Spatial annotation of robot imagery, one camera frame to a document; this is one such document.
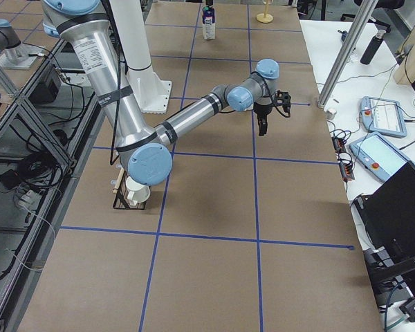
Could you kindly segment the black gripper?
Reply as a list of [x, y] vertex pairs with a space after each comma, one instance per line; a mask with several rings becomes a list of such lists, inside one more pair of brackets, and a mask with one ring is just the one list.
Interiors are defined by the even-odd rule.
[[272, 104], [259, 104], [255, 103], [255, 113], [257, 114], [258, 127], [259, 127], [259, 136], [264, 136], [267, 134], [268, 123], [267, 116], [272, 111]]

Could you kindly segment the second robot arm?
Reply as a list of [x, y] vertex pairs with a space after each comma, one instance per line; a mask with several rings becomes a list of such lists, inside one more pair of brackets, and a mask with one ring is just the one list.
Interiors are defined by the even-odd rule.
[[31, 56], [31, 47], [22, 43], [12, 25], [0, 19], [0, 66], [6, 69], [28, 70], [38, 54]]

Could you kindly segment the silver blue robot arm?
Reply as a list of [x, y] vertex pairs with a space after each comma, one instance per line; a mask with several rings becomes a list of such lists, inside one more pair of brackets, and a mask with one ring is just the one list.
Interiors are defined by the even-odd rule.
[[113, 127], [120, 162], [137, 183], [152, 186], [172, 170], [168, 145], [226, 107], [252, 109], [261, 134], [266, 117], [288, 96], [277, 89], [279, 65], [263, 59], [238, 85], [221, 84], [155, 127], [143, 118], [142, 98], [165, 98], [168, 85], [158, 79], [151, 59], [140, 4], [137, 1], [44, 1], [46, 32], [70, 43], [102, 110]]

